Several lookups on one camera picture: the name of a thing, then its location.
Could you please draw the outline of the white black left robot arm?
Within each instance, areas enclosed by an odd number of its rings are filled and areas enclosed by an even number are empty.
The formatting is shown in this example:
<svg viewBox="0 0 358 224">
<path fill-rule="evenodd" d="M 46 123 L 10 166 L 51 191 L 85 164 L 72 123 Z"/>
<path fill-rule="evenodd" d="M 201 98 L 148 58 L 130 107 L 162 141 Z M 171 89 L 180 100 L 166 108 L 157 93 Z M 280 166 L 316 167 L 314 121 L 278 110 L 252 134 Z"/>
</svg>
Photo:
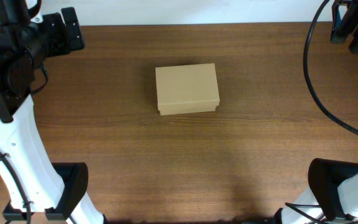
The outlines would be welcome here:
<svg viewBox="0 0 358 224">
<path fill-rule="evenodd" d="M 39 135 L 32 88 L 35 71 L 49 57 L 82 50 L 76 11 L 41 14 L 40 1 L 0 0 L 0 176 L 10 195 L 7 223 L 30 223 L 43 213 L 50 221 L 106 223 L 87 194 L 83 162 L 53 163 Z"/>
</svg>

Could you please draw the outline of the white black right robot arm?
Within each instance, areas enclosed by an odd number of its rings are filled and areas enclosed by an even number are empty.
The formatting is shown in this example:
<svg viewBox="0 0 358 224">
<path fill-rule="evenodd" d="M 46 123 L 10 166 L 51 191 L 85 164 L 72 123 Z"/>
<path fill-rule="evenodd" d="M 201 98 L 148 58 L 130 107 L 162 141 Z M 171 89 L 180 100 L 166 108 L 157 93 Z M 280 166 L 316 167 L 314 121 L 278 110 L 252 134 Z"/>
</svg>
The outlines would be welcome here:
<svg viewBox="0 0 358 224">
<path fill-rule="evenodd" d="M 330 41 L 358 54 L 358 0 L 335 0 Z M 358 163 L 316 158 L 308 170 L 308 187 L 262 223 L 358 223 Z"/>
</svg>

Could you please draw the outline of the brown cardboard box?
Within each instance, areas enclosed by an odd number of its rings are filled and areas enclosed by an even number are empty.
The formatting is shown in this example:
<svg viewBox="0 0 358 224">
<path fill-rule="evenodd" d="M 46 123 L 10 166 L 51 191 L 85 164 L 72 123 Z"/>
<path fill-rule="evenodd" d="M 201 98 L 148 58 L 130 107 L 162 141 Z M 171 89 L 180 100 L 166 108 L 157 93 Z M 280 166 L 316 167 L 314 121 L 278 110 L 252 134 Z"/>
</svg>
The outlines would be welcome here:
<svg viewBox="0 0 358 224">
<path fill-rule="evenodd" d="M 220 104 L 213 63 L 157 67 L 155 77 L 162 116 L 215 111 Z"/>
</svg>

